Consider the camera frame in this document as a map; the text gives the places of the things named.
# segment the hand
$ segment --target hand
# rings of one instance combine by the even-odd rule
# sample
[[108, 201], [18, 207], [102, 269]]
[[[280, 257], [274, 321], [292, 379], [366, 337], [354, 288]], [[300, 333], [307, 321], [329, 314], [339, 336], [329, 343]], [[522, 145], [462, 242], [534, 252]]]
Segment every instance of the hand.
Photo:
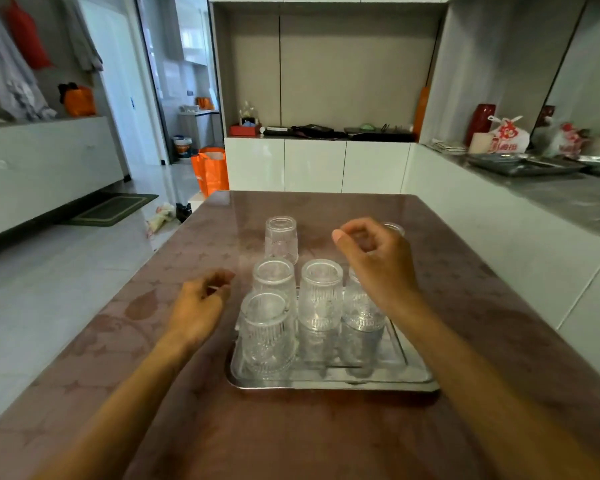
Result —
[[231, 295], [234, 276], [227, 269], [213, 269], [197, 280], [185, 282], [161, 341], [170, 347], [181, 347], [188, 360], [216, 329]]
[[[352, 235], [361, 238], [364, 250]], [[410, 299], [420, 297], [411, 247], [400, 234], [371, 217], [363, 217], [347, 222], [331, 236], [358, 275], [362, 288], [389, 318], [396, 319], [404, 313]]]

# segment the person's left hand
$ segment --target person's left hand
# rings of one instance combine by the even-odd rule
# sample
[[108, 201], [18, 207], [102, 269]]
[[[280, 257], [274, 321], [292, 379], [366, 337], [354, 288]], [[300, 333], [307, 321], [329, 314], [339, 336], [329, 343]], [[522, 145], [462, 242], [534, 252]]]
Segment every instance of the person's left hand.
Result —
[[224, 304], [231, 295], [230, 282], [234, 276], [235, 273], [227, 269], [212, 269], [197, 280], [185, 282], [163, 341], [182, 346], [187, 358], [191, 357], [216, 329]]

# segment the green object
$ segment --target green object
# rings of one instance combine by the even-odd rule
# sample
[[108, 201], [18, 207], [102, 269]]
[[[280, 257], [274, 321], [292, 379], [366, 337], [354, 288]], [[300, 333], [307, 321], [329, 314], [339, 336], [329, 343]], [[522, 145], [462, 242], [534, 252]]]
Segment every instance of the green object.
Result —
[[63, 222], [70, 226], [111, 227], [125, 217], [158, 198], [156, 194], [110, 194], [106, 201], [97, 204], [76, 217]]

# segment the red box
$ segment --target red box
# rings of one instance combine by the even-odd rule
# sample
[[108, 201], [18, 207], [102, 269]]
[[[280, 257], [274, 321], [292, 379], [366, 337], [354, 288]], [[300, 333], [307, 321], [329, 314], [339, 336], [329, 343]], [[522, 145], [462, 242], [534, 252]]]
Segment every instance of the red box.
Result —
[[233, 125], [229, 127], [229, 136], [260, 136], [260, 127], [262, 125], [257, 126], [240, 126]]

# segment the kitchen counter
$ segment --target kitchen counter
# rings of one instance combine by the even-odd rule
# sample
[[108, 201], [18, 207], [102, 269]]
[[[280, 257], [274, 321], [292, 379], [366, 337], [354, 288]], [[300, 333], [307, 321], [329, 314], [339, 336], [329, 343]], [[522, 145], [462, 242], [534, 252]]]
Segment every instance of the kitchen counter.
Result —
[[471, 166], [465, 156], [428, 146], [444, 159], [529, 199], [552, 214], [600, 235], [600, 177], [576, 173], [555, 177], [504, 177]]
[[65, 446], [149, 352], [181, 284], [216, 266], [237, 272], [226, 312], [168, 393], [126, 478], [494, 478], [442, 393], [241, 391], [227, 382], [224, 361], [265, 220], [280, 214], [298, 222], [297, 273], [315, 257], [347, 271], [330, 234], [352, 217], [402, 225], [442, 319], [600, 448], [599, 376], [419, 199], [232, 191], [204, 202], [3, 414], [0, 478], [24, 479]]

